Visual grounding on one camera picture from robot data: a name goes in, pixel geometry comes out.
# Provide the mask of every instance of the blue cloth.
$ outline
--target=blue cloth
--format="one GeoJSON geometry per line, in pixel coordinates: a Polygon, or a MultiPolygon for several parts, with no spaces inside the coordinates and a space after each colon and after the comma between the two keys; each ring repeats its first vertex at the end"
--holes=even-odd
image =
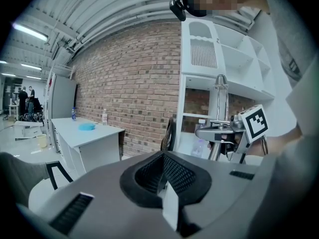
{"type": "Polygon", "coordinates": [[[90,131],[95,129],[95,125],[93,123],[83,123],[79,125],[79,130],[81,131],[90,131]]]}

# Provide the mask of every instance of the white desk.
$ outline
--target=white desk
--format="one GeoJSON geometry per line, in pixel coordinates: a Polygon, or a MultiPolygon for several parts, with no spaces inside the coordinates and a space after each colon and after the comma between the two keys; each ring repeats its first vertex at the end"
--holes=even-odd
{"type": "Polygon", "coordinates": [[[122,128],[102,125],[84,118],[52,119],[58,146],[70,169],[82,176],[92,169],[120,161],[119,133],[122,128]],[[95,124],[91,131],[80,131],[83,123],[95,124]]]}
{"type": "Polygon", "coordinates": [[[14,138],[30,139],[42,134],[42,122],[16,121],[14,123],[14,138]]]}
{"type": "Polygon", "coordinates": [[[19,105],[9,105],[9,116],[11,116],[11,108],[16,109],[16,119],[19,120],[19,105]]]}

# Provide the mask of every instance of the refrigerator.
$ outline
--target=refrigerator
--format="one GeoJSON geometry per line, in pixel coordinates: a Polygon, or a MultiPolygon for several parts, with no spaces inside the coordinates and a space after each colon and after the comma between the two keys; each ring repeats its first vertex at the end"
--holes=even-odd
{"type": "Polygon", "coordinates": [[[70,118],[74,105],[76,82],[68,78],[53,74],[46,100],[45,124],[46,133],[52,147],[60,152],[57,133],[51,119],[70,118]]]}

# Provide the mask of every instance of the plastic bottle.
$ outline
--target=plastic bottle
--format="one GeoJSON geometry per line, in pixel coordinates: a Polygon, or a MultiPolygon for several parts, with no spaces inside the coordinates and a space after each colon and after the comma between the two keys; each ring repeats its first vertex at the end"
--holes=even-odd
{"type": "Polygon", "coordinates": [[[76,121],[75,107],[72,108],[72,120],[76,121]]]}
{"type": "Polygon", "coordinates": [[[108,114],[106,113],[106,109],[103,109],[103,113],[102,113],[102,123],[103,125],[107,125],[108,124],[108,114]]]}
{"type": "Polygon", "coordinates": [[[205,141],[203,139],[198,139],[194,143],[193,149],[191,150],[190,155],[194,157],[201,157],[204,147],[205,147],[205,141]]]}
{"type": "Polygon", "coordinates": [[[204,120],[204,119],[199,119],[198,120],[198,124],[196,124],[196,126],[195,126],[195,131],[197,130],[197,129],[199,129],[199,128],[202,128],[202,127],[206,127],[206,120],[204,120]]]}
{"type": "MultiPolygon", "coordinates": [[[[206,120],[199,119],[198,124],[196,124],[196,126],[195,126],[195,131],[197,129],[205,127],[205,126],[206,126],[206,120]]],[[[190,155],[192,155],[194,157],[201,157],[204,147],[205,147],[205,141],[203,139],[199,139],[197,136],[195,136],[193,149],[191,150],[190,155]]]]}

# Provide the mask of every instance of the person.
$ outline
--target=person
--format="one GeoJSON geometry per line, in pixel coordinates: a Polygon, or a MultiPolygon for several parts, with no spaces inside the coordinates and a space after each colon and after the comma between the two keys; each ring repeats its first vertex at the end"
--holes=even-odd
{"type": "Polygon", "coordinates": [[[29,87],[29,90],[31,91],[30,97],[29,97],[29,107],[28,107],[28,114],[29,117],[33,114],[33,101],[34,101],[34,95],[35,92],[32,89],[32,86],[29,87]]]}
{"type": "Polygon", "coordinates": [[[27,100],[27,98],[28,98],[28,94],[25,91],[25,87],[22,88],[18,97],[19,97],[19,113],[20,113],[20,115],[24,115],[25,111],[26,111],[25,110],[25,100],[27,100]]]}
{"type": "MultiPolygon", "coordinates": [[[[271,17],[277,33],[282,68],[293,88],[286,100],[298,124],[284,135],[267,137],[269,153],[281,153],[288,143],[319,131],[319,100],[315,97],[319,80],[318,47],[287,0],[194,0],[195,9],[213,10],[220,14],[242,6],[259,8],[271,17]]],[[[256,141],[247,154],[263,155],[260,141],[256,141]]]]}

